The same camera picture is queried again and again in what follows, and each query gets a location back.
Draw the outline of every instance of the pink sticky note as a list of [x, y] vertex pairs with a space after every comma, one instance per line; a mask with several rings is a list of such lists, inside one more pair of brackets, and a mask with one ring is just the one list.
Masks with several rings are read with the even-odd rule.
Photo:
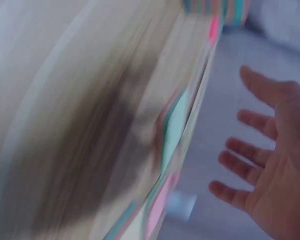
[[209, 40], [211, 46], [213, 46], [217, 39], [219, 37], [219, 17], [215, 16], [212, 19], [211, 25], [210, 25], [210, 33], [209, 33]]
[[151, 211], [148, 216], [147, 220], [147, 226], [146, 226], [146, 239], [148, 240], [152, 234], [152, 232], [155, 230], [155, 227], [160, 219], [160, 216], [162, 212], [165, 209], [166, 202], [171, 190], [171, 180], [172, 177], [169, 176], [164, 183], [163, 187], [161, 188], [159, 194], [157, 195], [157, 198], [151, 208]]

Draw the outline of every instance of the gray fabric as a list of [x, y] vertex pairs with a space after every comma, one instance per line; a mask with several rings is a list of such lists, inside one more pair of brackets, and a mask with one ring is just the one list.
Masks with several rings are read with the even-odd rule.
[[249, 19], [269, 39], [300, 51], [300, 0], [252, 0]]

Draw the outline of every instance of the hand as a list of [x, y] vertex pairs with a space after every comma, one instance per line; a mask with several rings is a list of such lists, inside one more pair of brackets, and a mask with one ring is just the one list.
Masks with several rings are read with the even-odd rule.
[[224, 167], [254, 186], [252, 192], [213, 181], [210, 191], [219, 199], [247, 212], [275, 240], [300, 240], [300, 85], [277, 82], [243, 66], [244, 85], [275, 116], [240, 110], [238, 120], [276, 142], [265, 150], [236, 138], [226, 147], [250, 160], [247, 164], [229, 151], [219, 155]]

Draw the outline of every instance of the finger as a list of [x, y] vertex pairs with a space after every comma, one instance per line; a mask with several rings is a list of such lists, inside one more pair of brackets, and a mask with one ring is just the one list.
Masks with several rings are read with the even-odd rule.
[[243, 180], [255, 186], [262, 173], [260, 168], [256, 168], [240, 160], [228, 151], [223, 151], [218, 158], [219, 163], [226, 169], [238, 175]]
[[245, 157], [254, 164], [258, 165], [261, 168], [265, 168], [267, 160], [270, 157], [273, 151], [265, 150], [259, 147], [256, 147], [250, 143], [237, 139], [235, 137], [230, 137], [226, 142], [225, 146], [235, 152], [236, 154]]
[[240, 122], [253, 127], [268, 138], [274, 141], [277, 140], [278, 131], [276, 127], [276, 120], [273, 116], [267, 116], [247, 109], [241, 109], [237, 114], [237, 118]]
[[251, 192], [233, 189], [219, 181], [212, 181], [209, 184], [209, 190], [216, 198], [231, 204], [237, 209], [247, 211], [247, 199]]
[[240, 76], [244, 85], [257, 99], [273, 108], [287, 97], [283, 83], [253, 71], [248, 66], [243, 65], [240, 68]]

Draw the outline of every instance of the teal sticky note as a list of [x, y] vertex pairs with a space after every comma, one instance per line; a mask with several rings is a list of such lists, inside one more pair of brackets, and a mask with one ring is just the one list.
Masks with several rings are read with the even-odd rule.
[[166, 171], [166, 168], [169, 165], [169, 162], [184, 132], [187, 118], [187, 106], [188, 90], [184, 90], [176, 98], [174, 104], [172, 104], [166, 115], [162, 151], [162, 173]]

